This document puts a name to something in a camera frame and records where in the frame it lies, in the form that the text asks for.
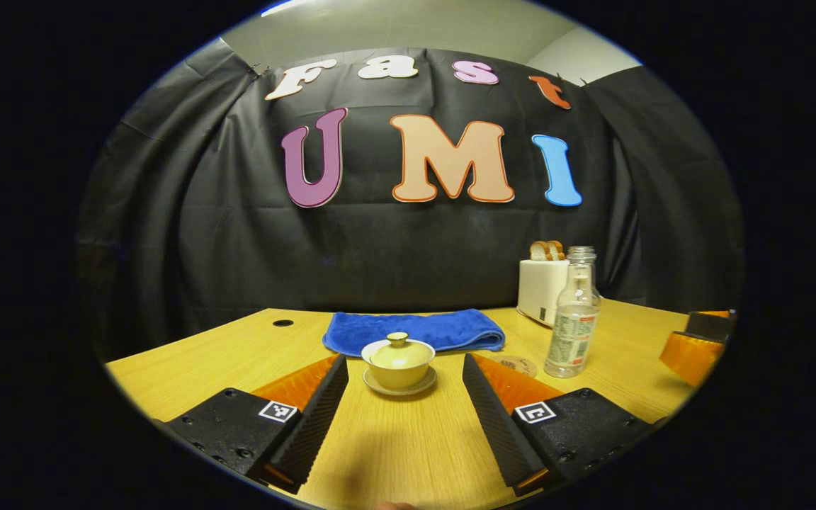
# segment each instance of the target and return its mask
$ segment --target blue letter i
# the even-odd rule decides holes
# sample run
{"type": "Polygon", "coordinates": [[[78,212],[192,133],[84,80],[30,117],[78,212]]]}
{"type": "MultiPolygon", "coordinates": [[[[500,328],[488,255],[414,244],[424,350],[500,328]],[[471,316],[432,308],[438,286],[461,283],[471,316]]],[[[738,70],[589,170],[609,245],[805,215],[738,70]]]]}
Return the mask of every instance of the blue letter i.
{"type": "Polygon", "coordinates": [[[547,190],[547,201],[555,205],[572,207],[581,203],[581,195],[572,182],[572,171],[569,169],[569,160],[566,151],[569,145],[558,138],[547,135],[531,137],[534,145],[543,151],[543,158],[547,164],[547,175],[550,177],[550,188],[547,190]]]}

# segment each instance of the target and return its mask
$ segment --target saucer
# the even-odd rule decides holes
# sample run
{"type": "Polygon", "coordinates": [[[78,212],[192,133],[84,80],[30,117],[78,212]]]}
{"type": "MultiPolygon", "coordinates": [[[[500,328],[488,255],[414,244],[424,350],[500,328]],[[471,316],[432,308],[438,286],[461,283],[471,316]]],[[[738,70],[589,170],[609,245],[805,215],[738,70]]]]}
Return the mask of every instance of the saucer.
{"type": "Polygon", "coordinates": [[[430,387],[430,385],[432,385],[435,381],[436,370],[434,370],[433,367],[428,367],[427,375],[425,375],[419,382],[409,385],[409,387],[403,387],[401,390],[392,390],[392,388],[385,387],[377,382],[376,378],[373,377],[373,374],[370,373],[370,368],[363,371],[363,383],[369,385],[373,391],[382,393],[384,395],[394,395],[398,397],[404,395],[414,395],[415,393],[420,393],[421,391],[427,390],[427,388],[430,387]]]}

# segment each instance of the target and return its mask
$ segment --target folded towel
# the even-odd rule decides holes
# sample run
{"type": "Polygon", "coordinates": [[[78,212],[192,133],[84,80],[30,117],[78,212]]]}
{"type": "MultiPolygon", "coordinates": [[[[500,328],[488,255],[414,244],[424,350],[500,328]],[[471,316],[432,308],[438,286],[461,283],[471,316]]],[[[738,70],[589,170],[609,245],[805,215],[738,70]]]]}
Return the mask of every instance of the folded towel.
{"type": "Polygon", "coordinates": [[[488,349],[499,351],[506,343],[502,329],[479,310],[421,317],[418,315],[372,316],[337,312],[323,336],[323,345],[346,356],[360,358],[361,349],[386,338],[389,333],[408,333],[439,351],[488,349]]]}

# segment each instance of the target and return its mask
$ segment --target gaiwan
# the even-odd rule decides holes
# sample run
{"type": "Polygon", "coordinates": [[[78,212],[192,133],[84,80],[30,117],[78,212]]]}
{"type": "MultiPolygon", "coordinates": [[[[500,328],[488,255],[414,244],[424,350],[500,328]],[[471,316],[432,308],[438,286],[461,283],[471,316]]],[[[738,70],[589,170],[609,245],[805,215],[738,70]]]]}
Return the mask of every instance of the gaiwan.
{"type": "Polygon", "coordinates": [[[386,395],[411,395],[426,390],[436,380],[430,362],[436,349],[420,340],[408,339],[408,333],[389,333],[386,339],[367,344],[361,358],[368,368],[363,381],[386,395]]]}

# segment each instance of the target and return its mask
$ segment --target letter m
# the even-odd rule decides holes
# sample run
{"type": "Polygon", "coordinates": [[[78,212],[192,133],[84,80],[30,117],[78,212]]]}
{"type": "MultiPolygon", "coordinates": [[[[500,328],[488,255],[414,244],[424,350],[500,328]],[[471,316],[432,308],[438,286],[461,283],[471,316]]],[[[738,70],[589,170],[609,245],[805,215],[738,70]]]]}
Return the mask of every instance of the letter m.
{"type": "Polygon", "coordinates": [[[402,183],[392,189],[399,201],[428,201],[437,187],[427,181],[427,164],[450,198],[462,193],[468,172],[474,172],[467,194],[474,200],[507,203],[515,198],[502,162],[502,127],[476,120],[465,127],[457,145],[436,120],[426,115],[396,115],[389,120],[402,132],[402,183]]]}

